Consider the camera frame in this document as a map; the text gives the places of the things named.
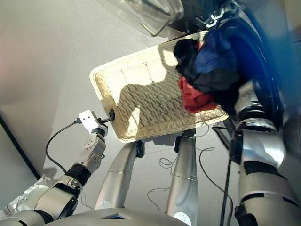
plastic container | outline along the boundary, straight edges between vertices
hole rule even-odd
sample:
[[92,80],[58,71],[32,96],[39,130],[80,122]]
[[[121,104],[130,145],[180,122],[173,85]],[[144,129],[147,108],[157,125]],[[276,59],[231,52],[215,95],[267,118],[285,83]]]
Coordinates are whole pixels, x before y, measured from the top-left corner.
[[180,0],[98,0],[134,28],[157,36],[169,23],[183,17]]

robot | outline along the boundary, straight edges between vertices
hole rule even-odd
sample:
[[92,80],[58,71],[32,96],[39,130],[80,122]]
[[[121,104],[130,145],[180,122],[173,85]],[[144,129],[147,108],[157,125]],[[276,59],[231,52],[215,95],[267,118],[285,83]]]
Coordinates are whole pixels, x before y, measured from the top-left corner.
[[[243,85],[235,106],[239,123],[233,133],[230,159],[240,165],[239,200],[235,217],[240,226],[299,226],[301,206],[288,180],[277,168],[285,147],[254,92],[253,83]],[[21,211],[0,221],[0,226],[197,226],[198,179],[195,130],[178,139],[177,161],[166,213],[146,213],[124,208],[135,158],[144,155],[141,141],[125,144],[113,161],[100,189],[95,210],[72,215],[83,186],[100,167],[105,151],[106,120],[92,111],[79,114],[89,135],[84,150],[67,173],[39,199],[34,210]]]

blue object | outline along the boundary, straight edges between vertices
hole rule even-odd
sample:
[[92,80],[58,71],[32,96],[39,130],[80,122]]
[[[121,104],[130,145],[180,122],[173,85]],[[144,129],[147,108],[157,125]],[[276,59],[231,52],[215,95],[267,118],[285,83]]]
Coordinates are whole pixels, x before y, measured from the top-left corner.
[[217,68],[237,70],[235,52],[219,30],[209,31],[205,40],[205,44],[196,56],[196,73],[209,73]]

wicker basket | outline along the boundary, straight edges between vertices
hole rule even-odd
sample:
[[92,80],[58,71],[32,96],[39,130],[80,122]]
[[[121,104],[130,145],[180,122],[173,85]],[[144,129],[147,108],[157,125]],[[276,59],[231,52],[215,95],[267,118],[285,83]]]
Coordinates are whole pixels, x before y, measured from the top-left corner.
[[[203,41],[206,32],[184,38]],[[112,123],[121,142],[179,132],[227,119],[217,106],[197,114],[183,107],[177,86],[179,73],[173,55],[179,39],[154,46],[95,68],[90,79],[107,114],[115,111]]]

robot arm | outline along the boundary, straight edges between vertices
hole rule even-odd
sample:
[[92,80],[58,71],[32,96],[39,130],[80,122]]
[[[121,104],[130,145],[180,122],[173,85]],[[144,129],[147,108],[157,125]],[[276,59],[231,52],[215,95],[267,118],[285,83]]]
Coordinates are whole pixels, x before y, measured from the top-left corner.
[[298,198],[277,170],[285,158],[282,138],[258,102],[253,83],[239,92],[239,123],[230,149],[231,160],[240,165],[235,217],[241,226],[300,225]]
[[[108,132],[108,128],[96,118],[92,111],[80,113],[79,118],[89,131],[89,136],[77,161],[40,197],[34,211],[26,210],[17,213],[1,221],[0,225],[37,226],[73,214],[83,186],[101,164],[102,154],[106,148],[104,137]],[[114,115],[111,115],[104,121],[110,121],[113,118]]]

